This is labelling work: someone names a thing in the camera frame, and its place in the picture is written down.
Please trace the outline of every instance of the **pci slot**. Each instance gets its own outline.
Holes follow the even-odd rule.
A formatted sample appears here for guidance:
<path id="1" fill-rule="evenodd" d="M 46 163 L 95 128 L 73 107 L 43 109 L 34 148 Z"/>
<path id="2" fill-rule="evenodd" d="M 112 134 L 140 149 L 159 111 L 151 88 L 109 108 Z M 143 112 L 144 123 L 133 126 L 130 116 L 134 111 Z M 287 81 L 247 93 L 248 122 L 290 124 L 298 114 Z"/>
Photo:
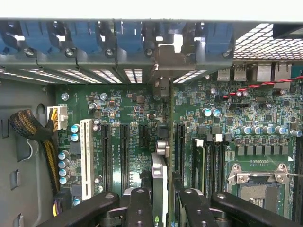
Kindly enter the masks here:
<path id="1" fill-rule="evenodd" d="M 120 124 L 122 194 L 129 188 L 129 124 Z"/>
<path id="2" fill-rule="evenodd" d="M 110 124 L 101 125 L 101 146 L 102 146 L 102 169 L 103 169 L 103 190 L 112 191 L 113 185 L 113 160 L 111 147 Z"/>
<path id="3" fill-rule="evenodd" d="M 94 147 L 93 122 L 91 119 L 80 121 L 82 199 L 90 199 L 94 195 Z"/>
<path id="4" fill-rule="evenodd" d="M 148 147 L 148 127 L 146 123 L 139 124 L 139 146 Z"/>
<path id="5" fill-rule="evenodd" d="M 184 180 L 185 124 L 176 124 L 175 131 L 175 171 L 179 171 Z"/>

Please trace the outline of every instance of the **gray metal panel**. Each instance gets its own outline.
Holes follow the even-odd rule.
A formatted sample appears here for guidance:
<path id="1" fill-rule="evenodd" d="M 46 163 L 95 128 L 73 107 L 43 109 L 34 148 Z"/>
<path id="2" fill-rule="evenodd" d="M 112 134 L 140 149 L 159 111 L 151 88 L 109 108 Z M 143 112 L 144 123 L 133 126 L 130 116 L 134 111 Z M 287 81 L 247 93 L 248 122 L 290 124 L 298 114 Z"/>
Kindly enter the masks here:
<path id="1" fill-rule="evenodd" d="M 20 147 L 15 132 L 9 127 L 9 117 L 26 108 L 36 114 L 37 106 L 42 103 L 53 105 L 54 99 L 49 92 L 43 91 L 43 86 L 0 79 L 0 226 L 11 227 L 14 220 L 21 214 L 20 223 L 24 227 L 33 227 L 51 217 L 52 190 L 48 176 L 46 160 L 40 149 L 29 160 L 17 161 Z M 44 114 L 37 114 L 43 121 Z M 28 154 L 29 147 L 24 143 Z M 11 190 L 10 174 L 18 170 L 16 177 L 20 186 Z"/>

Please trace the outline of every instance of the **blue plastic clip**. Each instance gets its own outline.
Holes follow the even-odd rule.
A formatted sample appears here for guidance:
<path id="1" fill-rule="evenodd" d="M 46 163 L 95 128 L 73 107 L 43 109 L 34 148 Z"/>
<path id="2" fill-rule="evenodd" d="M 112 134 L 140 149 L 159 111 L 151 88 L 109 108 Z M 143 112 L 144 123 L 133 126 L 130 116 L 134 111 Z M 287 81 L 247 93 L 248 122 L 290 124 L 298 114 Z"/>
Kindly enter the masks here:
<path id="1" fill-rule="evenodd" d="M 22 33 L 27 45 L 43 54 L 59 52 L 59 39 L 52 22 L 21 22 Z"/>
<path id="2" fill-rule="evenodd" d="M 0 54 L 16 54 L 18 52 L 17 40 L 9 31 L 9 25 L 6 21 L 0 22 Z"/>
<path id="3" fill-rule="evenodd" d="M 97 22 L 68 22 L 75 47 L 86 53 L 102 51 L 101 36 Z"/>
<path id="4" fill-rule="evenodd" d="M 225 53 L 230 48 L 232 23 L 205 23 L 205 50 L 207 53 Z"/>
<path id="5" fill-rule="evenodd" d="M 143 51 L 142 25 L 140 22 L 116 22 L 118 47 L 127 53 Z"/>

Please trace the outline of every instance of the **white pci slot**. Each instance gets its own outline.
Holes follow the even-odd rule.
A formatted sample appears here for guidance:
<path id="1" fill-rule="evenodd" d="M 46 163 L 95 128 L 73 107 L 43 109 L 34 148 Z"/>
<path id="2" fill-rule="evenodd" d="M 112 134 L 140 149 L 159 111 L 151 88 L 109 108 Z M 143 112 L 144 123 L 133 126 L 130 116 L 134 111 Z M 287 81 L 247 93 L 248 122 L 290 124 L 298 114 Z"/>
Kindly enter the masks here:
<path id="1" fill-rule="evenodd" d="M 94 148 L 93 148 L 93 121 L 80 121 L 81 144 L 81 173 L 82 199 L 87 200 L 94 195 Z"/>

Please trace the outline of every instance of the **capacitor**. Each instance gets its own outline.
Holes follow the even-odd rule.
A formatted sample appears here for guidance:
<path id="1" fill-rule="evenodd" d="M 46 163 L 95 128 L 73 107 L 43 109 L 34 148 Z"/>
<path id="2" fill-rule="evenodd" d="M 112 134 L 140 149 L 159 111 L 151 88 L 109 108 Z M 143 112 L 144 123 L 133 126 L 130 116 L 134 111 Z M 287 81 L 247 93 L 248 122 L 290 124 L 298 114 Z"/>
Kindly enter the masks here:
<path id="1" fill-rule="evenodd" d="M 95 118 L 95 119 L 94 119 L 94 125 L 99 125 L 99 124 L 101 124 L 101 123 L 102 123 L 102 121 L 101 121 L 100 118 Z"/>
<path id="2" fill-rule="evenodd" d="M 282 96 L 286 94 L 286 90 L 285 89 L 278 89 L 273 91 L 273 96 Z"/>
<path id="3" fill-rule="evenodd" d="M 281 126 L 277 126 L 275 128 L 275 133 L 279 135 L 284 135 L 286 133 L 286 129 Z"/>
<path id="4" fill-rule="evenodd" d="M 210 94 L 212 95 L 216 94 L 216 89 L 215 88 L 210 89 Z"/>
<path id="5" fill-rule="evenodd" d="M 251 133 L 252 133 L 252 134 L 259 135 L 259 134 L 261 134 L 261 128 L 258 127 L 258 126 L 253 126 L 253 127 L 251 128 Z"/>
<path id="6" fill-rule="evenodd" d="M 71 141 L 73 141 L 73 142 L 78 142 L 79 139 L 80 139 L 80 134 L 75 133 L 75 134 L 72 134 L 72 135 L 71 135 Z"/>
<path id="7" fill-rule="evenodd" d="M 240 129 L 241 133 L 242 134 L 250 134 L 250 127 L 248 126 L 243 126 L 241 129 Z"/>
<path id="8" fill-rule="evenodd" d="M 301 137 L 302 136 L 302 131 L 291 130 L 290 134 L 292 136 L 295 136 L 295 137 Z"/>
<path id="9" fill-rule="evenodd" d="M 212 111 L 210 109 L 204 108 L 202 110 L 202 115 L 204 115 L 205 117 L 209 117 L 210 115 L 212 115 Z"/>
<path id="10" fill-rule="evenodd" d="M 67 150 L 63 150 L 58 154 L 58 158 L 60 160 L 65 160 L 66 158 L 69 158 L 70 154 L 68 153 Z"/>
<path id="11" fill-rule="evenodd" d="M 95 110 L 97 108 L 97 105 L 95 103 L 89 104 L 89 110 Z"/>
<path id="12" fill-rule="evenodd" d="M 71 132 L 72 133 L 77 133 L 80 131 L 80 125 L 78 124 L 74 124 L 72 127 L 71 127 Z"/>
<path id="13" fill-rule="evenodd" d="M 212 111 L 212 114 L 213 114 L 214 117 L 219 117 L 220 116 L 220 110 L 212 108 L 211 111 Z"/>
<path id="14" fill-rule="evenodd" d="M 242 91 L 242 95 L 243 95 L 244 97 L 248 96 L 248 91 Z"/>
<path id="15" fill-rule="evenodd" d="M 58 163 L 58 167 L 60 169 L 64 169 L 65 167 L 67 167 L 70 164 L 68 159 L 62 160 Z"/>
<path id="16" fill-rule="evenodd" d="M 60 179 L 59 179 L 59 183 L 60 183 L 60 184 L 66 184 L 69 180 L 70 180 L 70 176 L 69 176 L 69 175 L 62 176 L 62 177 L 60 177 Z"/>
<path id="17" fill-rule="evenodd" d="M 106 93 L 102 93 L 102 94 L 100 95 L 100 99 L 101 99 L 102 101 L 107 100 L 107 94 L 106 94 Z"/>
<path id="18" fill-rule="evenodd" d="M 273 134 L 274 133 L 274 128 L 271 127 L 271 126 L 264 126 L 262 131 L 265 134 Z"/>
<path id="19" fill-rule="evenodd" d="M 72 203 L 73 203 L 74 206 L 77 206 L 80 203 L 82 203 L 82 198 L 78 197 L 78 196 L 75 196 L 74 199 L 72 200 Z"/>
<path id="20" fill-rule="evenodd" d="M 95 178 L 95 184 L 98 184 L 102 181 L 103 177 L 101 175 L 96 176 Z"/>
<path id="21" fill-rule="evenodd" d="M 101 126 L 100 125 L 94 125 L 93 126 L 93 131 L 101 131 Z"/>
<path id="22" fill-rule="evenodd" d="M 68 167 L 64 168 L 64 169 L 60 169 L 59 170 L 59 176 L 66 176 L 71 169 L 69 169 Z"/>

